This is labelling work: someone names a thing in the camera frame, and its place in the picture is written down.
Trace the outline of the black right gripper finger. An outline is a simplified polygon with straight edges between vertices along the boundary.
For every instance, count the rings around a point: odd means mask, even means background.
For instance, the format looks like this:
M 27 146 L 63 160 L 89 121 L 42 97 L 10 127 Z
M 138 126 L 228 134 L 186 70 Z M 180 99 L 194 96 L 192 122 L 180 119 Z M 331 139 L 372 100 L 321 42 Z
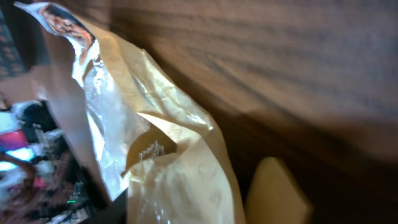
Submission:
M 127 190 L 106 209 L 80 222 L 80 224 L 126 224 Z

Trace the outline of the brown white snack packet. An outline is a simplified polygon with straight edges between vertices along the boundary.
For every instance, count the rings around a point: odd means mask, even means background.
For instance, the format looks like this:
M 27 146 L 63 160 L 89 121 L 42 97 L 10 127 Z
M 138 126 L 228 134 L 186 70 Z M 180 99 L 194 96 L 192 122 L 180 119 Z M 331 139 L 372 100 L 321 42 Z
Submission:
M 71 43 L 101 177 L 126 196 L 128 223 L 244 223 L 220 128 L 144 49 L 59 4 L 16 6 Z

